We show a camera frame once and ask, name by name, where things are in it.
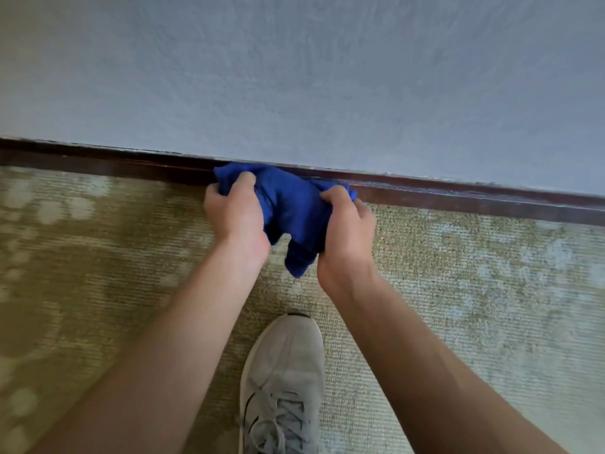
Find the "shoe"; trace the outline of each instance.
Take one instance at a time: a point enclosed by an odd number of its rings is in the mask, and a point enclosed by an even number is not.
[[[239,454],[317,454],[324,342],[310,317],[277,318],[254,344],[239,389]]]

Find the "blue cloth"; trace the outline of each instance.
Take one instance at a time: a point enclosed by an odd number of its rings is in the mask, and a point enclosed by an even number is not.
[[[336,183],[322,180],[303,180],[277,167],[264,164],[231,162],[215,167],[218,191],[226,196],[239,174],[244,171],[256,175],[254,191],[261,204],[264,231],[271,245],[275,245],[282,234],[290,234],[285,267],[294,277],[301,277],[318,253],[326,246],[326,230],[332,206],[320,197],[320,192]],[[357,196],[350,190],[351,200]]]

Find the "wall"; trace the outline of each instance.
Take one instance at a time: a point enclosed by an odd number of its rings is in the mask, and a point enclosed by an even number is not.
[[[0,134],[605,195],[605,0],[0,0]]]

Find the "patterned carpet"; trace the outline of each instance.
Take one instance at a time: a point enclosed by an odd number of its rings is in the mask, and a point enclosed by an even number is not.
[[[0,452],[19,454],[101,376],[213,237],[203,188],[0,167]],[[605,228],[373,206],[383,274],[429,326],[574,453],[605,446]],[[246,303],[187,443],[235,453],[239,374],[289,308],[326,343],[325,453],[410,451],[315,267],[285,241]]]

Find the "baseboard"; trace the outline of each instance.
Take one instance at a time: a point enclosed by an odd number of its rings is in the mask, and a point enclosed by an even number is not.
[[[0,138],[0,165],[164,182],[209,184],[227,160],[40,140]],[[364,201],[434,210],[605,226],[605,197],[278,165],[302,177],[350,183]]]

